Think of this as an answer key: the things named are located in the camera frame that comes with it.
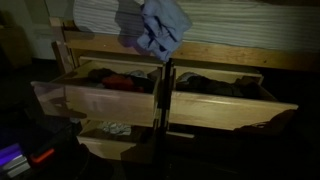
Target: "open drawer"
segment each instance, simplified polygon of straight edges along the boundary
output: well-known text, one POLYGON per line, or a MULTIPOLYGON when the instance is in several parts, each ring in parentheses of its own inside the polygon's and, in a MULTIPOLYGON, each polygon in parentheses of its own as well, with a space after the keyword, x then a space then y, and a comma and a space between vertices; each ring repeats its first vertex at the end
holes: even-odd
POLYGON ((83 65, 50 83, 32 82, 45 114, 95 121, 121 122, 153 127, 158 117, 157 98, 161 65, 81 57, 83 65), (141 70, 154 72, 151 94, 111 90, 88 81, 93 69, 106 68, 118 74, 141 70))
POLYGON ((79 143, 105 159, 149 164, 153 157, 152 128, 131 126, 130 135, 114 135, 103 130, 104 123, 89 121, 78 135, 79 143))
POLYGON ((295 104, 277 102, 259 83, 262 76, 252 70, 207 69, 204 67, 175 66, 174 90, 171 96, 169 123, 183 124, 224 130, 234 130, 270 121, 276 115, 290 109, 295 104), (193 72, 209 79, 227 83, 257 83, 260 99, 246 99, 221 95, 176 91, 177 78, 185 72, 193 72))

